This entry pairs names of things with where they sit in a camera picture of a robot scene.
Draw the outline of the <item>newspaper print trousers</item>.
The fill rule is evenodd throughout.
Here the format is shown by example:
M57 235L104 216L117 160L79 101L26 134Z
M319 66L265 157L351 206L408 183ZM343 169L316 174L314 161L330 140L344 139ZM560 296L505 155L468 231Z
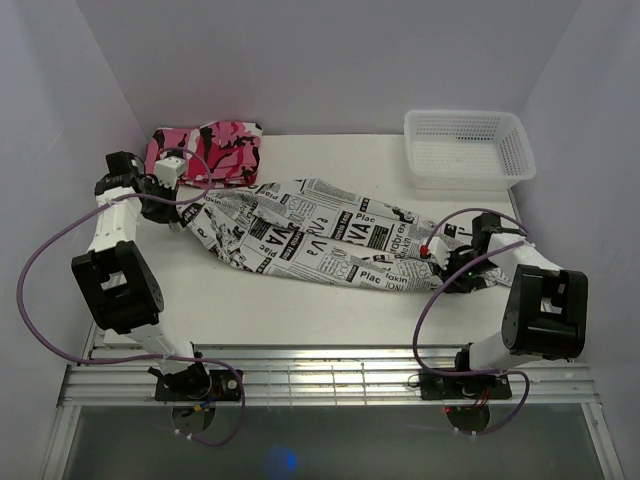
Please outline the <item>newspaper print trousers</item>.
M428 237L456 251L471 232L320 179L217 190L177 209L218 260L255 274L379 291L431 292L444 272L420 255Z

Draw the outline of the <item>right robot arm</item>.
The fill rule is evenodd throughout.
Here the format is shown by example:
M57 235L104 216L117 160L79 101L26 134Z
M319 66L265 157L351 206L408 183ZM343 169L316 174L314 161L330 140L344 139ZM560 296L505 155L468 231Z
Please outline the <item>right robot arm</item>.
M510 289L498 331L456 354L451 369L426 368L440 391L464 397L506 383L507 373L536 360L573 360L586 343L588 279L546 259L522 228L508 228L502 215L483 212L472 221L471 241L453 248L431 234L421 253L433 261L447 293L471 293L483 274L497 269Z

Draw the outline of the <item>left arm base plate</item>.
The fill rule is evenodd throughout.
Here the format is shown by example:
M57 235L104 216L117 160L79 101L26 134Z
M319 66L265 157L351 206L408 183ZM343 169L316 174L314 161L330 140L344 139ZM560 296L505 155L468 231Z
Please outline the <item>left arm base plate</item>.
M208 400L237 402L242 393L237 378L228 370L210 370L208 380L191 383L186 390L172 391L162 380L156 382L153 399L161 402L196 402Z

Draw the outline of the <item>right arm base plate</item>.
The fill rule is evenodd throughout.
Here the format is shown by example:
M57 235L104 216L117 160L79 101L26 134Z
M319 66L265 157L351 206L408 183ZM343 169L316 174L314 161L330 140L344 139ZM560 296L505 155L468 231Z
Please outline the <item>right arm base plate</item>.
M422 400L508 400L512 390L506 376L442 376L421 370L418 386Z

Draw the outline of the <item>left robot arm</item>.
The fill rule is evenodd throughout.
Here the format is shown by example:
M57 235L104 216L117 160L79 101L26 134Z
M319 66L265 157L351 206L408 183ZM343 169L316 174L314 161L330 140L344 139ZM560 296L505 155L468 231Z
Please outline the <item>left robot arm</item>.
M93 240L71 269L96 324L124 335L148 354L159 356L150 373L172 393L189 399L205 397L212 376L198 361L193 344L161 319L161 287L135 243L138 219L159 224L178 222L179 180L187 160L165 154L148 173L129 152L106 156L108 173L94 188L98 214Z

